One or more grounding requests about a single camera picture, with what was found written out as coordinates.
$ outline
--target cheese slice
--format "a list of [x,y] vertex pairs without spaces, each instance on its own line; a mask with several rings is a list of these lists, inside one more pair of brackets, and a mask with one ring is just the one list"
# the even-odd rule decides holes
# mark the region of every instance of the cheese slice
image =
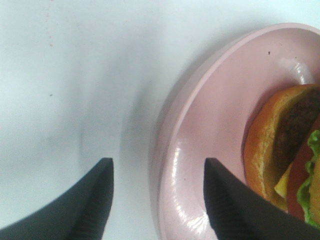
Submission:
[[290,163],[278,183],[274,186],[274,190],[276,191],[276,193],[279,194],[283,199],[287,199],[288,180],[291,167],[292,163]]

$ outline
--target white table surface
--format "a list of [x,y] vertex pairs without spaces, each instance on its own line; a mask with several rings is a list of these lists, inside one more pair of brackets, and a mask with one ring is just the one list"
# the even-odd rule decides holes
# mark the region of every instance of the white table surface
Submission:
[[175,83],[243,34],[320,28],[319,11],[319,0],[0,0],[0,228],[111,157],[103,239],[158,239],[149,147]]

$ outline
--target red tomato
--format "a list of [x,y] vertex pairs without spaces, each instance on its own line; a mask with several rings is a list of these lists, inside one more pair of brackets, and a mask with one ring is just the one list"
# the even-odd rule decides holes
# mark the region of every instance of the red tomato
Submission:
[[314,156],[311,148],[308,146],[308,138],[314,131],[320,129],[320,117],[318,116],[313,123],[309,134],[299,149],[292,163],[291,171],[289,174],[287,185],[287,206],[288,212],[297,217],[298,219],[305,220],[304,210],[297,201],[297,191],[304,181],[309,177],[308,172],[305,169],[306,162],[310,161]]

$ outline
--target lettuce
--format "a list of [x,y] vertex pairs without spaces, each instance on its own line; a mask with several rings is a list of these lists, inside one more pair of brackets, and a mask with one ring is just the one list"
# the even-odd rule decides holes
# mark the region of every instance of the lettuce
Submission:
[[310,212],[309,193],[309,188],[314,175],[315,162],[320,155],[320,130],[315,130],[311,133],[310,137],[308,138],[307,144],[313,151],[313,157],[305,164],[305,170],[309,173],[309,177],[299,187],[296,193],[296,197],[298,203],[303,208],[305,222],[320,229],[320,225],[312,219],[312,213]]

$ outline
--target sesame-free bun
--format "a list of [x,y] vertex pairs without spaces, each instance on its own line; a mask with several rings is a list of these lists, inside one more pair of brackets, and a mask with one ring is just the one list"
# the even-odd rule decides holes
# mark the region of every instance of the sesame-free bun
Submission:
[[284,211],[287,210],[287,203],[274,190],[285,171],[278,168],[273,158],[277,127],[293,105],[319,86],[303,84],[276,92],[255,117],[246,137],[243,158],[248,186]]

